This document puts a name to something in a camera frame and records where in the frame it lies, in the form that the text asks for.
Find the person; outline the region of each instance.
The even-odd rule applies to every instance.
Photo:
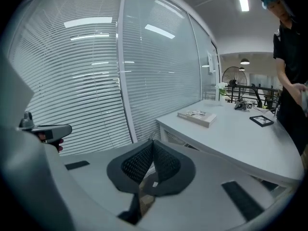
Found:
[[[283,85],[277,119],[301,155],[308,144],[308,118],[301,107],[302,92],[308,91],[301,24],[288,13],[282,0],[262,0],[262,6],[280,20],[279,30],[273,38],[277,77]]]

